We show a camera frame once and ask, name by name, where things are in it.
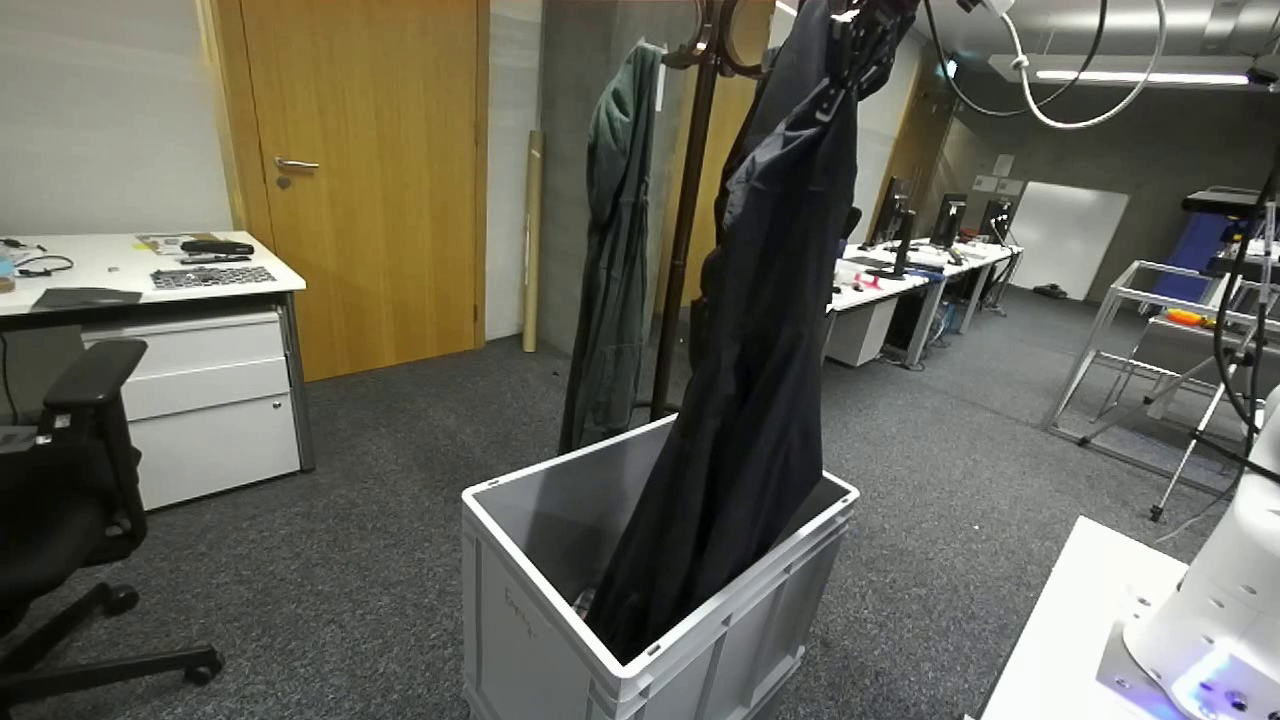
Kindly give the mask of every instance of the black coat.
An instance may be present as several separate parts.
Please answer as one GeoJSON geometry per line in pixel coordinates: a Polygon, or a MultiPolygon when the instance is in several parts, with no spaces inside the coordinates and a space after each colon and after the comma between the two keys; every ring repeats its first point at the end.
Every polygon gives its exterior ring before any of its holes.
{"type": "Polygon", "coordinates": [[[760,559],[822,474],[819,340],[857,172],[857,81],[819,93],[828,39],[828,0],[809,0],[722,170],[683,410],[589,612],[617,657],[760,559]]]}
{"type": "Polygon", "coordinates": [[[648,287],[648,156],[658,59],[637,49],[602,87],[589,144],[589,266],[559,454],[633,429],[648,287]]]}

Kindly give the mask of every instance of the ceiling light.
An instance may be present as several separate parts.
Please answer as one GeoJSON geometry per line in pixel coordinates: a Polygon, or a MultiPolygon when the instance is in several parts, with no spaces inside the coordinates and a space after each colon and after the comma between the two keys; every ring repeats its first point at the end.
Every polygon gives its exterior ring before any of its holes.
{"type": "MultiPolygon", "coordinates": [[[[1076,77],[1076,67],[1034,67],[1033,81],[1038,84],[1068,84],[1076,77]]],[[[1145,74],[1079,74],[1079,84],[1136,84],[1145,81],[1145,74]]],[[[1179,84],[1179,87],[1243,87],[1247,77],[1243,74],[1153,74],[1146,84],[1179,84]]]]}

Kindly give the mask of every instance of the whiteboard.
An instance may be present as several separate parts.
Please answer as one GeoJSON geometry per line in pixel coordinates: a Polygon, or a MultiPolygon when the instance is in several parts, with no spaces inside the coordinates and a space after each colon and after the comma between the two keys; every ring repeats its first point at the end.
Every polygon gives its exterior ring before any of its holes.
{"type": "Polygon", "coordinates": [[[196,0],[0,0],[0,234],[232,228],[196,0]]]}
{"type": "Polygon", "coordinates": [[[1125,192],[1028,185],[1009,236],[1024,249],[1011,284],[1055,284],[1085,299],[1125,222],[1125,192]]]}

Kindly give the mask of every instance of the robotic arm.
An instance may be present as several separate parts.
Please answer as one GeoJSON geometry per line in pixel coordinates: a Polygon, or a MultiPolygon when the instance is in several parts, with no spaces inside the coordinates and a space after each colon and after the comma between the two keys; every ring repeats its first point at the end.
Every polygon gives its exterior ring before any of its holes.
{"type": "MultiPolygon", "coordinates": [[[[1247,457],[1280,470],[1280,398],[1247,457]]],[[[1179,589],[1125,629],[1130,660],[1186,715],[1280,720],[1280,486],[1243,474],[1179,589]]]]}

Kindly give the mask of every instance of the keyboard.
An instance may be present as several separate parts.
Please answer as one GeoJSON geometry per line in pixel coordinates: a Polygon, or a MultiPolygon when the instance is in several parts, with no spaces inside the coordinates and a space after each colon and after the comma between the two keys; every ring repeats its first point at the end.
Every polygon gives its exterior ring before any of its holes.
{"type": "Polygon", "coordinates": [[[151,274],[154,287],[206,287],[206,284],[276,284],[276,278],[261,266],[242,267],[159,267],[151,274]]]}

